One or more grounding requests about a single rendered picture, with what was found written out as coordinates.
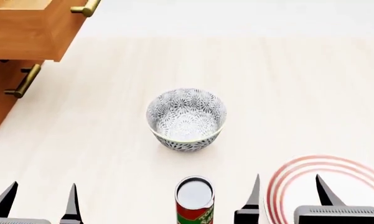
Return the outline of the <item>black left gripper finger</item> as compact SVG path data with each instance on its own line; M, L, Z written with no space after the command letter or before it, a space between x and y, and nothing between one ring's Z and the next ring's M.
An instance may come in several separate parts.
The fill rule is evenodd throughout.
M18 183L14 181L1 195L0 195L0 218L7 218L14 199L16 197Z
M60 219L60 224L84 224L80 214L77 187L75 183L72 184L68 196L67 208L64 216Z

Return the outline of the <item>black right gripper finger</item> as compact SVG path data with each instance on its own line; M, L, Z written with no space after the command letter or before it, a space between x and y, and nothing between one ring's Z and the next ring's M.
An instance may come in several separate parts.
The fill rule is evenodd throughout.
M234 224L258 224L260 177L256 176L253 190L245 205L234 212Z
M345 206L343 201L329 188L325 181L316 175L316 188L321 205L323 206Z

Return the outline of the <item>white plate with red rings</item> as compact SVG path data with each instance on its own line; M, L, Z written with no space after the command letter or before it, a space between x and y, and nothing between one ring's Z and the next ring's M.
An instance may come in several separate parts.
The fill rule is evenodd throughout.
M371 167L346 158L324 154L297 157L283 164L270 178L264 196L264 206L270 224L293 224L293 221L286 218L286 190L297 178L315 171L350 176L374 190L374 169Z

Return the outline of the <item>black white patterned bowl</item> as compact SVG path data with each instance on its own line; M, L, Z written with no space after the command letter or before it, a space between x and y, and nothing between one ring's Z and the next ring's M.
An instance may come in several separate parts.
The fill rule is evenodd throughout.
M179 88L161 93L147 106L146 121L168 149L195 152L211 145L223 130L227 108L209 91Z

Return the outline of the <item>tomato sauce can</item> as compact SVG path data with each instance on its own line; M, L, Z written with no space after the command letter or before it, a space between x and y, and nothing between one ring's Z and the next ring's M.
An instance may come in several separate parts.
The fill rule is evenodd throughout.
M182 179L174 192L177 224L213 224L215 192L201 176Z

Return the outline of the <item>wooden cabinet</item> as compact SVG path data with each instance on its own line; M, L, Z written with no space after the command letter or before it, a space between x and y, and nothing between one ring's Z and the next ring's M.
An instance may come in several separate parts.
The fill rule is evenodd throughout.
M21 83L26 76L21 72L22 68L43 63L43 60L10 60L6 63L0 61L0 125L17 102L14 96L5 95L4 90L15 89Z

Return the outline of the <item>open wooden drawer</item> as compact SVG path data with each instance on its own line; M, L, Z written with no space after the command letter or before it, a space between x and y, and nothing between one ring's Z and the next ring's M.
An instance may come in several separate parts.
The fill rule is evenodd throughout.
M61 61L87 17L87 0L0 0L0 59Z

